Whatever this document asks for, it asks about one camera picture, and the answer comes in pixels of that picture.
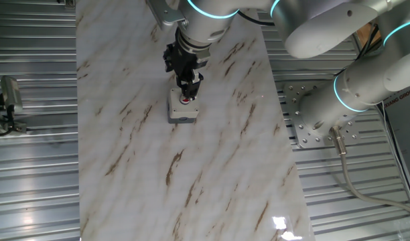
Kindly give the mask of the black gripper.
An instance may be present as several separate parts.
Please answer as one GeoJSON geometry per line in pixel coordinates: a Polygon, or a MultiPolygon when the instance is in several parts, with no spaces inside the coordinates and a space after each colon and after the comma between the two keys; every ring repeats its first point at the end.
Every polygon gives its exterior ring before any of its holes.
{"type": "Polygon", "coordinates": [[[176,29],[175,37],[173,66],[177,75],[176,84],[181,88],[184,98],[195,100],[204,77],[199,72],[193,72],[191,85],[190,72],[203,68],[208,63],[211,44],[199,43],[186,37],[180,28],[176,29]]]}

